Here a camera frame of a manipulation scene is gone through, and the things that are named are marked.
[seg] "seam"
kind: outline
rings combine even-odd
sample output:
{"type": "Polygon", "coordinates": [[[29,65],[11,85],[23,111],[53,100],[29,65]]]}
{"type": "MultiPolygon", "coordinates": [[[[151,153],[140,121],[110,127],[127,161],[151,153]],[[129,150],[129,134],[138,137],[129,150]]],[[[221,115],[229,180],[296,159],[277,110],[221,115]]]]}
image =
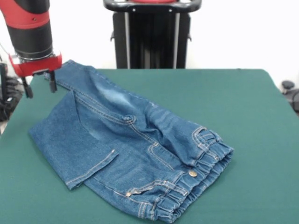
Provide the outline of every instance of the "seam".
{"type": "Polygon", "coordinates": [[[143,186],[141,188],[131,188],[128,192],[131,192],[132,194],[134,194],[134,191],[142,193],[142,192],[151,190],[155,186],[158,186],[158,185],[166,187],[167,189],[174,190],[174,191],[180,193],[183,196],[185,196],[186,194],[188,194],[188,192],[185,189],[183,189],[181,187],[178,187],[176,184],[171,183],[170,181],[161,181],[161,180],[155,180],[155,181],[153,181],[151,183],[146,184],[145,186],[143,186]]]}
{"type": "Polygon", "coordinates": [[[174,170],[172,168],[171,165],[169,165],[167,162],[165,162],[164,160],[162,160],[159,156],[157,156],[154,151],[153,148],[157,147],[159,145],[159,143],[155,142],[153,145],[149,146],[148,148],[148,152],[151,153],[157,160],[159,160],[161,163],[163,163],[165,166],[167,166],[168,168],[170,168],[171,170],[174,170]]]}
{"type": "Polygon", "coordinates": [[[88,176],[95,168],[97,168],[101,163],[103,163],[105,160],[107,160],[113,153],[115,152],[115,150],[112,150],[109,154],[108,154],[108,156],[106,156],[106,158],[105,159],[103,159],[101,162],[99,162],[97,165],[95,165],[95,166],[93,166],[91,169],[89,169],[84,175],[81,175],[81,176],[79,176],[79,177],[76,177],[75,179],[73,179],[73,180],[71,180],[71,181],[68,181],[68,182],[66,182],[65,184],[66,185],[68,185],[69,183],[72,183],[72,182],[74,182],[74,181],[76,181],[76,180],[78,180],[78,179],[81,179],[81,178],[83,178],[83,177],[86,177],[86,176],[88,176]]]}
{"type": "Polygon", "coordinates": [[[200,126],[192,132],[192,138],[196,144],[200,143],[200,141],[197,139],[196,135],[199,134],[202,130],[206,130],[206,128],[203,126],[200,126]]]}
{"type": "Polygon", "coordinates": [[[201,137],[202,137],[202,138],[204,138],[204,137],[207,137],[207,136],[209,136],[209,135],[211,135],[211,136],[212,136],[212,138],[215,138],[215,136],[214,136],[212,133],[209,133],[209,134],[202,135],[201,137]]]}
{"type": "Polygon", "coordinates": [[[155,203],[153,205],[153,209],[152,209],[152,215],[151,215],[151,220],[154,221],[154,218],[155,218],[155,208],[156,208],[156,205],[158,203],[158,201],[160,201],[161,198],[165,197],[165,195],[167,195],[169,193],[170,189],[167,189],[165,194],[161,195],[160,197],[158,197],[156,200],[155,200],[155,203]]]}
{"type": "Polygon", "coordinates": [[[140,211],[141,211],[141,208],[142,208],[143,205],[144,205],[143,203],[141,203],[141,204],[139,205],[138,218],[141,218],[140,211]]]}
{"type": "Polygon", "coordinates": [[[145,140],[149,141],[150,143],[156,143],[153,139],[151,139],[149,136],[141,133],[137,130],[137,128],[133,125],[132,122],[129,122],[129,126],[132,128],[133,131],[135,131],[139,136],[143,137],[145,140]]]}
{"type": "Polygon", "coordinates": [[[118,193],[117,191],[113,190],[112,188],[107,187],[106,185],[102,184],[101,182],[99,182],[99,181],[98,181],[97,179],[95,179],[94,177],[93,177],[93,179],[94,179],[97,183],[99,183],[100,185],[103,185],[105,188],[108,188],[109,190],[113,191],[113,192],[116,193],[117,195],[122,196],[122,197],[124,197],[124,198],[126,198],[126,199],[128,199],[128,200],[130,200],[130,201],[132,201],[132,202],[135,202],[135,203],[138,203],[138,204],[140,204],[140,203],[144,203],[144,204],[153,205],[153,204],[151,204],[151,203],[149,203],[149,202],[140,202],[140,201],[136,201],[136,200],[134,200],[134,199],[132,199],[132,198],[130,198],[130,197],[127,197],[127,196],[125,196],[125,195],[122,195],[121,193],[118,193]]]}
{"type": "Polygon", "coordinates": [[[147,204],[144,203],[143,210],[141,212],[141,218],[144,218],[146,206],[147,206],[147,204]]]}
{"type": "MultiPolygon", "coordinates": [[[[62,86],[64,86],[65,88],[69,88],[70,90],[74,91],[74,95],[75,95],[75,97],[78,98],[78,99],[80,99],[81,102],[86,103],[82,98],[80,98],[80,97],[78,96],[78,93],[81,94],[81,95],[83,95],[84,97],[88,98],[89,100],[91,100],[93,103],[95,103],[95,104],[98,105],[99,107],[102,107],[104,110],[109,111],[108,108],[106,108],[105,106],[103,106],[102,104],[100,104],[97,100],[95,100],[94,98],[92,98],[92,97],[88,96],[87,94],[81,92],[80,90],[75,89],[74,87],[72,87],[72,86],[66,84],[65,82],[59,81],[59,80],[57,80],[57,83],[60,84],[60,85],[62,85],[62,86]]],[[[108,115],[108,114],[102,112],[101,110],[94,108],[93,106],[91,106],[91,107],[92,107],[92,108],[90,108],[90,109],[94,109],[94,110],[99,111],[100,113],[102,113],[102,115],[103,115],[104,117],[109,116],[109,117],[111,117],[112,119],[116,119],[116,120],[122,122],[123,124],[127,124],[126,122],[123,122],[122,120],[119,120],[119,119],[117,119],[117,118],[115,118],[115,117],[113,117],[113,116],[111,116],[111,115],[108,115]]]]}
{"type": "Polygon", "coordinates": [[[117,124],[121,124],[121,125],[126,125],[126,124],[127,124],[126,122],[123,122],[123,121],[121,121],[121,120],[119,120],[119,119],[116,119],[116,118],[114,118],[114,117],[112,117],[112,116],[110,116],[110,115],[108,115],[108,114],[106,114],[106,113],[104,113],[104,112],[102,112],[102,111],[99,111],[98,109],[92,107],[91,105],[89,105],[88,103],[86,103],[85,101],[83,101],[83,100],[82,100],[81,98],[79,98],[78,96],[75,96],[75,97],[77,98],[77,101],[78,101],[80,104],[84,105],[85,107],[87,107],[88,109],[90,109],[90,110],[92,110],[93,112],[97,113],[98,115],[100,115],[100,116],[102,116],[102,117],[105,117],[106,119],[108,119],[108,120],[110,120],[110,121],[113,121],[113,122],[115,122],[115,123],[117,123],[117,124]]]}
{"type": "Polygon", "coordinates": [[[195,160],[193,161],[193,163],[192,163],[192,166],[193,166],[193,167],[194,167],[196,161],[200,158],[200,156],[201,156],[203,153],[204,153],[203,150],[201,150],[201,151],[198,153],[198,155],[196,156],[196,159],[195,159],[195,160]]]}

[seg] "denim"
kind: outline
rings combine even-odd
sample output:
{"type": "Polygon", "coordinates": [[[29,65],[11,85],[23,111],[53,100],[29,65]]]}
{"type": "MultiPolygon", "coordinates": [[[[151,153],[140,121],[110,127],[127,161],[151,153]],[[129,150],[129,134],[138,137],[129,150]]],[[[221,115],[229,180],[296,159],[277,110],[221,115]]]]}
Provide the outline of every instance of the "denim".
{"type": "Polygon", "coordinates": [[[69,92],[29,133],[69,190],[83,183],[130,215],[173,223],[231,160],[217,133],[94,67],[70,60],[56,78],[69,92]]]}

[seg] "stitching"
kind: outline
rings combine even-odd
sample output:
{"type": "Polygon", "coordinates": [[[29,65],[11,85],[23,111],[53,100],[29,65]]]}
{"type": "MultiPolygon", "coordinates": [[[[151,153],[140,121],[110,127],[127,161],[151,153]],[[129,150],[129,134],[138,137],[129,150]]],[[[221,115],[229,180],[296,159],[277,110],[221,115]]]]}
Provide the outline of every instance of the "stitching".
{"type": "MultiPolygon", "coordinates": [[[[62,81],[59,81],[59,80],[57,81],[57,83],[58,83],[58,84],[61,84],[62,86],[66,87],[66,88],[69,88],[70,90],[73,90],[74,93],[75,93],[75,97],[76,97],[76,98],[79,98],[82,102],[88,104],[88,103],[85,102],[82,98],[80,98],[80,97],[78,96],[78,93],[81,94],[81,95],[83,95],[84,97],[88,98],[89,100],[91,100],[93,103],[95,103],[95,104],[98,105],[99,107],[102,107],[104,110],[109,111],[109,109],[106,108],[104,105],[100,104],[97,100],[93,99],[92,97],[88,96],[87,94],[83,93],[82,91],[80,91],[80,90],[78,90],[78,89],[75,89],[75,88],[73,88],[72,86],[66,84],[65,82],[62,82],[62,81]]],[[[113,116],[111,116],[111,115],[108,115],[108,114],[106,114],[106,113],[100,111],[99,109],[94,108],[94,107],[93,107],[92,105],[90,105],[90,104],[88,104],[88,105],[91,106],[93,109],[99,111],[100,113],[103,113],[103,114],[105,114],[105,115],[107,115],[107,116],[109,116],[109,117],[111,117],[111,118],[113,118],[113,119],[119,120],[119,119],[117,119],[117,118],[115,118],[115,117],[113,117],[113,116]]]]}
{"type": "Polygon", "coordinates": [[[138,218],[140,218],[140,211],[141,211],[141,208],[142,208],[143,205],[144,205],[143,202],[141,202],[141,204],[139,205],[138,218]]]}
{"type": "Polygon", "coordinates": [[[156,208],[156,205],[157,205],[158,201],[159,201],[161,198],[165,197],[165,195],[167,195],[167,194],[169,193],[169,191],[170,191],[170,189],[167,189],[164,195],[161,195],[160,197],[158,197],[158,198],[155,200],[155,203],[154,203],[154,205],[153,205],[153,209],[152,209],[151,220],[154,221],[154,216],[155,216],[155,211],[154,211],[154,210],[155,210],[155,208],[156,208]]]}
{"type": "Polygon", "coordinates": [[[132,122],[129,123],[129,126],[133,129],[133,131],[135,131],[139,136],[143,137],[145,140],[149,141],[150,143],[155,143],[155,141],[153,139],[151,139],[149,136],[138,131],[132,122]]]}
{"type": "Polygon", "coordinates": [[[174,183],[171,182],[166,182],[165,185],[167,186],[167,184],[170,185],[170,189],[182,194],[183,196],[185,196],[186,194],[188,194],[188,191],[186,191],[185,189],[178,187],[177,185],[175,185],[174,183]]]}
{"type": "Polygon", "coordinates": [[[110,121],[113,121],[113,122],[115,122],[115,123],[117,123],[117,124],[121,124],[121,125],[126,125],[126,124],[127,124],[126,122],[123,122],[123,121],[121,121],[121,120],[118,120],[118,119],[116,119],[116,118],[114,118],[114,117],[111,117],[110,115],[105,114],[105,113],[102,112],[102,111],[99,111],[99,110],[95,109],[94,107],[90,106],[88,103],[86,103],[85,101],[83,101],[83,100],[80,99],[79,97],[76,96],[76,98],[77,98],[77,100],[78,100],[79,103],[81,103],[82,105],[84,105],[84,106],[87,107],[88,109],[92,110],[92,111],[95,112],[96,114],[98,114],[98,115],[100,115],[100,116],[102,116],[102,117],[105,117],[106,119],[108,119],[108,120],[110,120],[110,121]]]}
{"type": "Polygon", "coordinates": [[[106,156],[105,159],[103,159],[103,160],[102,160],[101,162],[99,162],[97,165],[95,165],[95,166],[93,166],[91,169],[89,169],[84,175],[79,176],[79,177],[77,177],[77,178],[75,178],[75,179],[73,179],[73,180],[71,180],[71,181],[68,181],[66,184],[68,185],[69,183],[72,183],[72,182],[74,182],[74,181],[76,181],[76,180],[78,180],[78,179],[81,179],[81,178],[83,178],[83,177],[86,177],[87,175],[90,174],[90,172],[92,172],[93,169],[95,169],[97,166],[99,166],[101,163],[103,163],[105,160],[107,160],[107,159],[108,159],[114,152],[115,152],[115,150],[112,150],[112,151],[108,154],[108,156],[106,156]]]}
{"type": "Polygon", "coordinates": [[[159,143],[157,143],[157,142],[155,142],[153,145],[151,145],[151,146],[149,146],[149,148],[148,148],[148,152],[149,153],[152,153],[153,154],[153,156],[157,159],[157,160],[159,160],[161,163],[163,163],[165,166],[167,166],[168,168],[170,168],[171,170],[174,170],[172,167],[171,167],[171,165],[169,165],[168,163],[166,163],[164,160],[162,160],[160,157],[158,157],[155,153],[154,153],[154,147],[156,147],[156,146],[158,146],[159,145],[159,143]]]}
{"type": "Polygon", "coordinates": [[[144,204],[143,210],[142,210],[142,213],[141,213],[141,218],[144,218],[146,206],[147,206],[147,204],[144,204]]]}
{"type": "Polygon", "coordinates": [[[174,183],[171,183],[169,181],[161,181],[161,180],[155,180],[155,181],[153,181],[151,183],[146,184],[145,186],[143,186],[141,188],[131,188],[129,190],[129,192],[131,192],[132,194],[134,194],[134,191],[142,193],[142,192],[145,192],[147,190],[153,189],[157,185],[166,187],[167,189],[174,190],[174,191],[182,194],[183,196],[185,196],[186,194],[188,194],[188,191],[186,191],[185,189],[183,189],[181,187],[178,187],[174,183]]]}
{"type": "Polygon", "coordinates": [[[211,136],[212,136],[212,138],[215,138],[215,136],[214,136],[212,133],[209,133],[209,134],[202,135],[201,137],[202,137],[202,138],[204,138],[204,137],[207,137],[207,136],[209,136],[209,135],[211,135],[211,136]]]}
{"type": "Polygon", "coordinates": [[[132,199],[132,198],[130,198],[130,197],[127,197],[127,196],[125,196],[125,195],[122,195],[121,193],[116,192],[116,191],[113,190],[112,188],[107,187],[106,185],[102,184],[101,182],[99,182],[99,181],[98,181],[97,179],[95,179],[94,177],[93,177],[93,179],[94,179],[96,182],[98,182],[99,184],[103,185],[105,188],[108,188],[109,190],[113,191],[113,192],[116,193],[117,195],[122,196],[122,197],[124,197],[124,198],[126,198],[126,199],[128,199],[128,200],[130,200],[130,201],[132,201],[132,202],[135,202],[135,203],[138,203],[138,204],[140,204],[140,203],[144,203],[144,204],[153,205],[153,204],[151,204],[151,203],[149,203],[149,202],[139,202],[139,201],[136,201],[136,200],[134,200],[134,199],[132,199]]]}
{"type": "Polygon", "coordinates": [[[199,153],[198,153],[198,156],[196,156],[196,159],[193,161],[193,163],[192,163],[192,166],[194,167],[194,165],[195,165],[195,163],[196,163],[196,161],[200,158],[200,156],[202,155],[204,153],[204,151],[200,151],[199,153]]]}

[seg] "green tablecloth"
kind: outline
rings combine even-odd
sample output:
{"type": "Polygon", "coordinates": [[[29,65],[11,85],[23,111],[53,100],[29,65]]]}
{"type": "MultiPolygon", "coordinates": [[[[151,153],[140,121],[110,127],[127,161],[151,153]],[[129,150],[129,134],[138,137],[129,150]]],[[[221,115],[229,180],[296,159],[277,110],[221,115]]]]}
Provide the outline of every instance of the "green tablecloth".
{"type": "MultiPolygon", "coordinates": [[[[103,70],[122,87],[207,126],[235,148],[176,223],[299,223],[299,119],[262,70],[103,70]]],[[[28,135],[66,94],[35,77],[0,139],[0,224],[149,223],[85,185],[69,191],[28,135]]]]}

